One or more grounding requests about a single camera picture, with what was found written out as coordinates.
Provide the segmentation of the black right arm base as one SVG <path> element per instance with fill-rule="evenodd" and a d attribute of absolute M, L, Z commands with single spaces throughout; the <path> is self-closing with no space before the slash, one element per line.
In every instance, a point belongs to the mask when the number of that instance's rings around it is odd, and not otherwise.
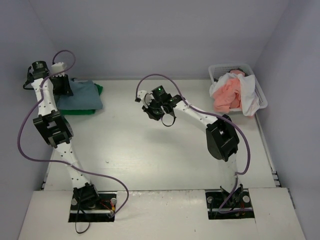
<path fill-rule="evenodd" d="M 228 195 L 229 193 L 225 190 L 205 191 L 205 200 L 209 220 L 240 220 L 255 218 L 249 190 L 241 189 L 240 187 L 223 205 L 219 212 L 219 207 L 222 205 Z"/>

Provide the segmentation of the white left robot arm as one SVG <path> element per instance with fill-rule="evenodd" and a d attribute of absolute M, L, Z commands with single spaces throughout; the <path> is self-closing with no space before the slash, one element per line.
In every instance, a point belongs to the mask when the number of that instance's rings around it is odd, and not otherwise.
<path fill-rule="evenodd" d="M 72 146 L 73 131 L 62 113 L 58 110 L 56 96 L 72 96 L 69 77 L 65 73 L 67 65 L 57 62 L 51 66 L 55 75 L 50 76 L 50 70 L 45 61 L 35 61 L 27 70 L 26 85 L 31 85 L 38 105 L 38 116 L 33 124 L 44 141 L 60 154 L 61 162 L 66 166 L 71 179 L 73 197 L 87 209 L 94 210 L 100 204 L 100 196 L 91 180 L 81 172 Z"/>

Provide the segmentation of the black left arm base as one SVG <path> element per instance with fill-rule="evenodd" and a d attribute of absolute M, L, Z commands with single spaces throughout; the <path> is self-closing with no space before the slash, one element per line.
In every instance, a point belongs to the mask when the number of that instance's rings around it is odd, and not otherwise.
<path fill-rule="evenodd" d="M 93 206 L 80 206 L 74 195 L 71 199 L 68 222 L 69 223 L 107 223 L 114 222 L 111 217 L 117 207 L 117 194 L 115 192 L 99 192 L 100 200 Z"/>

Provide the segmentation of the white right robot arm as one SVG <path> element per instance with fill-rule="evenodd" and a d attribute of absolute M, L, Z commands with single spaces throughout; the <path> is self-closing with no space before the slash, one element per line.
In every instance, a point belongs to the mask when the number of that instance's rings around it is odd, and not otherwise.
<path fill-rule="evenodd" d="M 162 121 L 165 116 L 170 115 L 174 122 L 184 120 L 203 131 L 209 154 L 218 160 L 222 202 L 233 206 L 239 201 L 239 193 L 233 188 L 240 184 L 235 174 L 238 171 L 236 159 L 240 140 L 232 125 L 215 116 L 203 114 L 200 109 L 192 109 L 189 102 L 178 94 L 172 96 L 166 93 L 163 86 L 150 92 L 138 91 L 136 101 L 141 102 L 142 110 L 150 119 Z"/>

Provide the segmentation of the green t shirt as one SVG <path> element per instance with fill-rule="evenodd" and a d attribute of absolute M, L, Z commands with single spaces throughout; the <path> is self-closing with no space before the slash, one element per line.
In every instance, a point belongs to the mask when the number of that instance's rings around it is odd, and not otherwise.
<path fill-rule="evenodd" d="M 94 84 L 98 94 L 101 95 L 103 92 L 103 87 L 99 84 Z M 93 115 L 96 113 L 96 109 L 87 109 L 87 110 L 60 110 L 60 112 L 65 116 L 86 116 Z"/>

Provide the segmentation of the white laundry basket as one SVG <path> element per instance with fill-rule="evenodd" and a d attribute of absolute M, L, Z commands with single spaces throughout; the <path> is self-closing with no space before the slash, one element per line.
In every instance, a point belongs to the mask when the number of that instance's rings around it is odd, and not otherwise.
<path fill-rule="evenodd" d="M 210 95 L 212 95 L 214 87 L 216 86 L 219 78 L 221 76 L 225 75 L 226 73 L 229 73 L 230 71 L 233 71 L 233 70 L 242 71 L 243 73 L 245 73 L 248 76 L 254 75 L 252 68 L 246 63 L 232 62 L 232 63 L 220 63 L 220 64 L 210 65 L 208 67 L 208 73 L 209 73 L 210 80 L 211 80 L 211 86 L 209 89 Z M 255 78 L 255 90 L 254 91 L 255 91 L 255 94 L 257 95 L 258 100 L 259 100 L 259 108 L 265 109 L 268 106 L 268 101 L 263 93 L 263 90 L 262 90 L 257 78 Z"/>

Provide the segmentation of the grey-blue t shirt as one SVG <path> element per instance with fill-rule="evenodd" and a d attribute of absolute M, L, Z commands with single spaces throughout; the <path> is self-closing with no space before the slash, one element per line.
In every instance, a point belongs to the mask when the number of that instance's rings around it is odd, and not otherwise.
<path fill-rule="evenodd" d="M 57 98 L 56 107 L 65 111 L 101 110 L 103 103 L 97 85 L 91 81 L 69 81 L 73 95 L 61 95 Z"/>

